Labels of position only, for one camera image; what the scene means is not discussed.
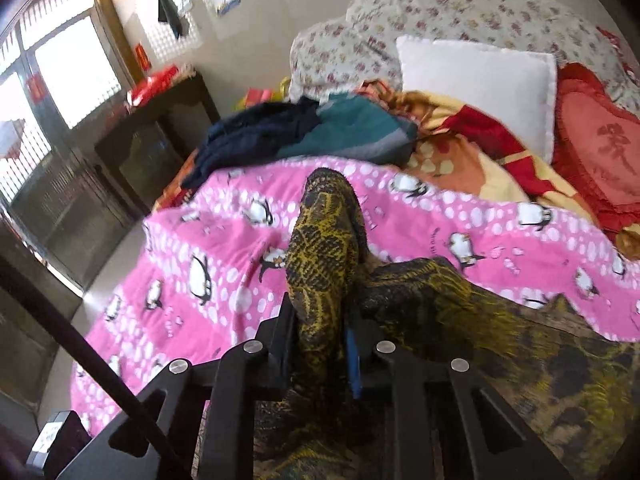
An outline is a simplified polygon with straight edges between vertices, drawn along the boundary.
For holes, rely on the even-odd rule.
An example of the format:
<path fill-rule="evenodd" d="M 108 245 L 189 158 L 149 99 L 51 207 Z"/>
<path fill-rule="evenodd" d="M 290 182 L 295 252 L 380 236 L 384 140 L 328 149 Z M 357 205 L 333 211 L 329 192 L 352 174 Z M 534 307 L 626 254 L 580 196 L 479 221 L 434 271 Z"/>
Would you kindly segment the red bag on table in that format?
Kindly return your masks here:
<path fill-rule="evenodd" d="M 128 106 L 130 108 L 145 106 L 154 96 L 159 96 L 169 89 L 178 73 L 178 67 L 172 64 L 147 76 L 127 93 Z"/>

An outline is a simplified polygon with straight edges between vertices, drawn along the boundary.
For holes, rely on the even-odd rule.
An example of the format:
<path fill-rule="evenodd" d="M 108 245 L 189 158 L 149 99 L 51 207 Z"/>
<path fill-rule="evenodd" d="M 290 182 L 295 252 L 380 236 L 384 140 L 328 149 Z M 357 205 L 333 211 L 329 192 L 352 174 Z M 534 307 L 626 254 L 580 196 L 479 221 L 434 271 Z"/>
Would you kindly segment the window with lattice grille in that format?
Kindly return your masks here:
<path fill-rule="evenodd" d="M 32 0 L 1 43 L 1 197 L 13 203 L 56 151 L 90 144 L 126 85 L 98 0 Z"/>

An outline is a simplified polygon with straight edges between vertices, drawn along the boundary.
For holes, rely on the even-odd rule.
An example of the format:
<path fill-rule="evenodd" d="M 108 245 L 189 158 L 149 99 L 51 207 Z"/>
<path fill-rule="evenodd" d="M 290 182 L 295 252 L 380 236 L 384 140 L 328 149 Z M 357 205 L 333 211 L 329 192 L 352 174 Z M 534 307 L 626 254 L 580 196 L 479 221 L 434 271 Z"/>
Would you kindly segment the floral padded headboard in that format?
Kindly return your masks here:
<path fill-rule="evenodd" d="M 639 86 L 605 31 L 555 0 L 352 0 L 344 16 L 300 32 L 290 52 L 290 96 L 321 101 L 368 79 L 400 88 L 395 41 L 410 35 L 544 52 L 579 63 L 614 103 L 639 110 Z"/>

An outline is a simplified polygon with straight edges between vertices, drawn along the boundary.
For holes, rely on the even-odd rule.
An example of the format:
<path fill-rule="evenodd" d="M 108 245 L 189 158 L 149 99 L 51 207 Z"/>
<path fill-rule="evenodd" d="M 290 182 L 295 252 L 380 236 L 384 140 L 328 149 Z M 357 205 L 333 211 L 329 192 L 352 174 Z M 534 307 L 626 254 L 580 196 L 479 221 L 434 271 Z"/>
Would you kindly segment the brown yellow patterned garment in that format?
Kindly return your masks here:
<path fill-rule="evenodd" d="M 592 330 L 563 295 L 534 310 L 480 288 L 445 258 L 370 253 L 356 194 L 319 168 L 307 178 L 286 256 L 302 356 L 281 402 L 258 408 L 258 479 L 353 479 L 374 460 L 347 426 L 352 318 L 420 358 L 478 366 L 577 479 L 599 479 L 639 444 L 639 347 Z"/>

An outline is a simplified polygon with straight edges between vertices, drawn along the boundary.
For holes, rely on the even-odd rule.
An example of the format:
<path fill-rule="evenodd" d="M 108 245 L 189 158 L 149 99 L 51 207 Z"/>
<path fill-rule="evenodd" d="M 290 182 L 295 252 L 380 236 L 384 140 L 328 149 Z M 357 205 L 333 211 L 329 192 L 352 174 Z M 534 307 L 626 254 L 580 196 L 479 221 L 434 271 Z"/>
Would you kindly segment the dark cloth hanging on wall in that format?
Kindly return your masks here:
<path fill-rule="evenodd" d="M 183 36 L 183 27 L 174 0 L 157 0 L 157 21 L 169 26 L 175 40 Z"/>

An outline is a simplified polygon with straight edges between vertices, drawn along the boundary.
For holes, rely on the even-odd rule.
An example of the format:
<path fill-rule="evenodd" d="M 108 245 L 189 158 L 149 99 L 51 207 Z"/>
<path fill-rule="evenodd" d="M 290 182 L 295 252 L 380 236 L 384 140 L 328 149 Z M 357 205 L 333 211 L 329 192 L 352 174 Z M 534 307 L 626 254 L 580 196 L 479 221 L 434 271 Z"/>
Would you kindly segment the pink penguin quilt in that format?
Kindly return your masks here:
<path fill-rule="evenodd" d="M 338 157 L 217 170 L 143 221 L 145 244 L 87 335 L 142 390 L 298 318 L 298 392 L 324 402 L 352 318 L 430 361 L 464 359 L 561 455 L 616 450 L 639 414 L 639 267 L 588 220 L 491 203 Z"/>

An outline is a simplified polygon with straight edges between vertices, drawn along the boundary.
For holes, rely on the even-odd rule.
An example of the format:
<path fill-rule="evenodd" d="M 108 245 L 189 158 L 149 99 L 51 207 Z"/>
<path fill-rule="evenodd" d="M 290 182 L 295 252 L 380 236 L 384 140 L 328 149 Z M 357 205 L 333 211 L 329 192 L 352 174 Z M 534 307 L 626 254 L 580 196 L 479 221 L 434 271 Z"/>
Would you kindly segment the teal grey garment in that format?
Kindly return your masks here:
<path fill-rule="evenodd" d="M 334 94 L 317 110 L 320 122 L 296 144 L 284 146 L 277 159 L 337 156 L 401 166 L 416 147 L 418 127 L 356 93 Z"/>

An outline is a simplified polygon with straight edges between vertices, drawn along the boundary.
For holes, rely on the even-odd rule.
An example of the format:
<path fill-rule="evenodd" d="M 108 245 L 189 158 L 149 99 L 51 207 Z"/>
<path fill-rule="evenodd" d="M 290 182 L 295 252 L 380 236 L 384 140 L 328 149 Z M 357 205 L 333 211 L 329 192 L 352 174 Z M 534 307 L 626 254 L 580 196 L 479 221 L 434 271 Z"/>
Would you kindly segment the white square pillow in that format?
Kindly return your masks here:
<path fill-rule="evenodd" d="M 554 149 L 553 55 L 473 41 L 396 39 L 405 91 L 442 94 L 495 118 L 545 162 Z"/>

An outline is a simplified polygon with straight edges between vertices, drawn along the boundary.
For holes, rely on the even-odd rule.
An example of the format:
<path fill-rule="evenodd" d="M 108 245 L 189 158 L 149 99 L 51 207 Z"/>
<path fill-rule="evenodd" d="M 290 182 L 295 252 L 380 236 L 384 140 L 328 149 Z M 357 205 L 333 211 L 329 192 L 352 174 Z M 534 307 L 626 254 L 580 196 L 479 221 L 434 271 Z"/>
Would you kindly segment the red heart cushion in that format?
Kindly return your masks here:
<path fill-rule="evenodd" d="M 614 238 L 639 222 L 639 118 L 614 104 L 586 66 L 559 70 L 553 169 Z"/>

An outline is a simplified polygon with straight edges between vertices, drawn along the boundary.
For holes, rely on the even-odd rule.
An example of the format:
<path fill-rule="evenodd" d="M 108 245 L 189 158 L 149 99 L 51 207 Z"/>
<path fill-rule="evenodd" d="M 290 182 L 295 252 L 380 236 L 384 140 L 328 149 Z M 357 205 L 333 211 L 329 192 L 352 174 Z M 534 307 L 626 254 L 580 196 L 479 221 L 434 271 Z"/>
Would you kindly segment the red sign on wall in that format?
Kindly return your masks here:
<path fill-rule="evenodd" d="M 136 44 L 134 46 L 134 57 L 136 58 L 136 61 L 140 67 L 140 70 L 142 70 L 142 72 L 147 72 L 148 70 L 151 69 L 152 67 L 151 62 L 142 44 Z"/>

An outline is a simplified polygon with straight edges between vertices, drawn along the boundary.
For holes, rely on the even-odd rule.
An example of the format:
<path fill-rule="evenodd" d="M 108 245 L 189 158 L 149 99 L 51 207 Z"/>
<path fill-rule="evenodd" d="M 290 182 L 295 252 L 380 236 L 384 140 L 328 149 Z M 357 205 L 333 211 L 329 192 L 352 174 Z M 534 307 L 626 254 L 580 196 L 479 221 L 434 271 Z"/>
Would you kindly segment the dark wooden side table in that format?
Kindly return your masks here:
<path fill-rule="evenodd" d="M 94 146 L 98 176 L 136 219 L 150 213 L 157 194 L 190 154 L 189 142 L 170 120 L 177 107 L 201 110 L 209 125 L 220 119 L 202 74 L 196 72 L 116 119 Z"/>

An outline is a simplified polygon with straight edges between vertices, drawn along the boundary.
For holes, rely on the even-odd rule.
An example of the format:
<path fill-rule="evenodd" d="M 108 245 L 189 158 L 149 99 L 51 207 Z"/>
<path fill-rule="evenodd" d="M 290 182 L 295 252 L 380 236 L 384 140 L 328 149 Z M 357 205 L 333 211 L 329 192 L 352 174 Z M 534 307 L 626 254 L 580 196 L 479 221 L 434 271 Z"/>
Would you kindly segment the black pole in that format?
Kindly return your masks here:
<path fill-rule="evenodd" d="M 143 404 L 54 304 L 15 269 L 5 256 L 1 257 L 1 285 L 138 426 L 142 436 L 156 449 L 176 478 L 189 479 L 189 471 L 179 464 L 178 456 L 171 448 L 166 434 L 160 430 Z"/>

